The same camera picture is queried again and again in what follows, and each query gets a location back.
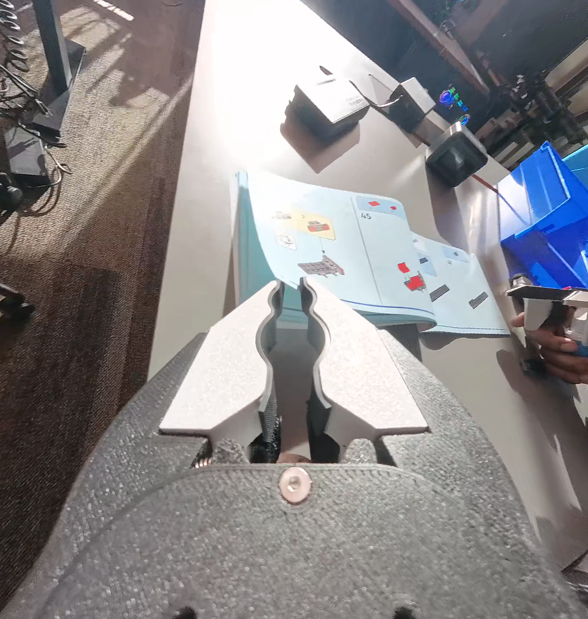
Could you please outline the light blue instruction booklet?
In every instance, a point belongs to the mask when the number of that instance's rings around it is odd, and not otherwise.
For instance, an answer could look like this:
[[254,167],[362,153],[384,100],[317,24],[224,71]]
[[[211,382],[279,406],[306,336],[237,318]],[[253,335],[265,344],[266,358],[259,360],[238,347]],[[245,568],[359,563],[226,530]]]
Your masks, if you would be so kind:
[[237,305],[279,280],[281,320],[302,325],[305,277],[379,328],[509,335],[477,257],[414,233],[393,198],[245,171],[236,174],[231,199]]

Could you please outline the blue plastic bin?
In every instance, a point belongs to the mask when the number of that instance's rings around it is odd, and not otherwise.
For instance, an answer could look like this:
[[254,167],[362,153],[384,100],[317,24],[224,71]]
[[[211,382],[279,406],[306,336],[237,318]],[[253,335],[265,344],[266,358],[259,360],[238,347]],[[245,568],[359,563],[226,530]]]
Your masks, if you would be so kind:
[[509,276],[588,290],[588,168],[572,172],[545,142],[497,186]]

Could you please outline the computer case with coloured lights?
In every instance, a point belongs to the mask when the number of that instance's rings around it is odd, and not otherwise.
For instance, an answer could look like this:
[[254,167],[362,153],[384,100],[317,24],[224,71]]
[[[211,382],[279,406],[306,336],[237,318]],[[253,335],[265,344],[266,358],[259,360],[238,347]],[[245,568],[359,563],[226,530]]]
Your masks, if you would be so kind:
[[470,120],[469,107],[456,87],[443,90],[437,99],[437,112],[451,124],[466,126]]

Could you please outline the black chair base leg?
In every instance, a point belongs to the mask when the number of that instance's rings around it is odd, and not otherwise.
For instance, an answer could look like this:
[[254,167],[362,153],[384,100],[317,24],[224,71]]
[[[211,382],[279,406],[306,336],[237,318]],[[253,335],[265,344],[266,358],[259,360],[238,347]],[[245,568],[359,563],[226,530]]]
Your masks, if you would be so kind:
[[0,282],[0,313],[11,321],[23,321],[35,311],[24,295]]

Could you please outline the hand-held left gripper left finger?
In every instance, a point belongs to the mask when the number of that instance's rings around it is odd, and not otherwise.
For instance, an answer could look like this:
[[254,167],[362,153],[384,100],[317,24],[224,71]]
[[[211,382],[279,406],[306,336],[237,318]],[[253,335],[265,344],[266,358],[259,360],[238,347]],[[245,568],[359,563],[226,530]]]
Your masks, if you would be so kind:
[[205,335],[159,430],[164,435],[267,443],[277,432],[274,370],[282,282],[273,280]]

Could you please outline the grey desk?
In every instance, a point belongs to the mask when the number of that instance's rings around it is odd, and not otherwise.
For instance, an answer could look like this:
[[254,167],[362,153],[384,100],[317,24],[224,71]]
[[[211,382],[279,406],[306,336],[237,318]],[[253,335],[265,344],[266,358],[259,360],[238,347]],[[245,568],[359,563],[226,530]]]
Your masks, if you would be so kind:
[[[505,320],[508,271],[496,194],[429,176],[426,145],[376,111],[322,150],[285,109],[323,66],[384,101],[398,81],[301,1],[206,1],[148,377],[236,305],[230,186],[259,169],[398,199],[415,233],[474,252]],[[523,374],[522,332],[459,338],[391,335],[454,394],[503,459],[537,535],[564,568],[588,551],[588,389]]]

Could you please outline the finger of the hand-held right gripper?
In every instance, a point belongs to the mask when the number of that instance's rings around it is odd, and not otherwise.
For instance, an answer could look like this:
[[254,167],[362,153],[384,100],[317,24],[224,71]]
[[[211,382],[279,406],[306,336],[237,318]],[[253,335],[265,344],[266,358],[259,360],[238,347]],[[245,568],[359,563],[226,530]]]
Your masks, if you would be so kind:
[[515,285],[506,296],[521,302],[524,309],[524,329],[535,331],[544,326],[565,328],[571,311],[564,304],[573,288],[556,289],[537,285]]
[[564,335],[569,339],[588,339],[588,290],[571,290],[564,297],[563,305],[573,311],[571,322],[564,329]]

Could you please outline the dark rectangular adapter box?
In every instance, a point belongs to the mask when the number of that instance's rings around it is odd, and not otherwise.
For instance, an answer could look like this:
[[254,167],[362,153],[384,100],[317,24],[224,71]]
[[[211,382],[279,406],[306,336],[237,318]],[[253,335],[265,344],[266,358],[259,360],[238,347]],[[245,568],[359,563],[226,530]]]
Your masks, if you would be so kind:
[[408,134],[414,133],[435,107],[434,99],[416,77],[400,82],[389,102],[389,119]]

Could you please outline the black flat power bank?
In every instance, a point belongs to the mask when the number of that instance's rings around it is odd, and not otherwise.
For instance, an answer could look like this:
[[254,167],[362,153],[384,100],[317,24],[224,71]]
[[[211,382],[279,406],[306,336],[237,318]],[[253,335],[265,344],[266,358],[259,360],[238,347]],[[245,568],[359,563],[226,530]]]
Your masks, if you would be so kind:
[[318,139],[332,141],[354,129],[370,107],[350,81],[329,75],[299,82],[285,117]]

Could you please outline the black floor power brick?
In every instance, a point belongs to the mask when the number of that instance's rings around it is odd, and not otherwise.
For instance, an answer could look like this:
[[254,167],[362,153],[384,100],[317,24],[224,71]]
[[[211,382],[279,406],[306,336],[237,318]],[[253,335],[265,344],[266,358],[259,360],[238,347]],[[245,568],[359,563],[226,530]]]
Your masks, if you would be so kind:
[[42,140],[20,127],[4,130],[4,142],[13,179],[25,188],[46,188],[51,177]]

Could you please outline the black metal stand base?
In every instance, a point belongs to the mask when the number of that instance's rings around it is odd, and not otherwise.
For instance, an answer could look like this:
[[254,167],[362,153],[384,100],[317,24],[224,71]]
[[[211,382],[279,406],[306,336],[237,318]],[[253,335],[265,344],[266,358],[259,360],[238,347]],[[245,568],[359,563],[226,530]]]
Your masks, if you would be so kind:
[[33,1],[32,4],[48,67],[40,90],[44,111],[34,114],[32,126],[45,135],[60,139],[86,49],[65,37],[54,1]]

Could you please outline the person's right hand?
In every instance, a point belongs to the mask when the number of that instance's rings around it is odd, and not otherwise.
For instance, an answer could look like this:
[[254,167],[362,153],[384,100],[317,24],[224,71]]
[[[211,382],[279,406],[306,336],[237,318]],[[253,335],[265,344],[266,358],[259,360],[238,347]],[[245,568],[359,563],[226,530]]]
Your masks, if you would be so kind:
[[546,322],[536,330],[527,330],[525,313],[514,317],[511,324],[514,328],[523,328],[539,346],[540,356],[549,374],[566,383],[588,386],[588,357],[576,354],[577,342],[566,337],[564,327]]

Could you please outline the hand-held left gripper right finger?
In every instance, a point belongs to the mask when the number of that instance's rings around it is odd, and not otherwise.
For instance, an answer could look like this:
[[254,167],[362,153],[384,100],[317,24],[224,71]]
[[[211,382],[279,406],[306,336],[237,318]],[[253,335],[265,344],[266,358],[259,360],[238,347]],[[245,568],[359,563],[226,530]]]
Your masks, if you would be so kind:
[[316,352],[306,423],[312,460],[339,460],[358,439],[419,435],[429,424],[380,331],[309,277],[299,283]]

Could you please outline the dark grey cube power station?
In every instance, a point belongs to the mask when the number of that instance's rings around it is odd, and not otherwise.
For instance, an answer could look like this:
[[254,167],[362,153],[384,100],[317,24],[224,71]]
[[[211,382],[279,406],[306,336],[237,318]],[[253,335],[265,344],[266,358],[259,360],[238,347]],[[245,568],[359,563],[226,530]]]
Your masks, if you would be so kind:
[[425,166],[446,186],[456,188],[479,172],[488,158],[483,144],[458,121],[428,146]]

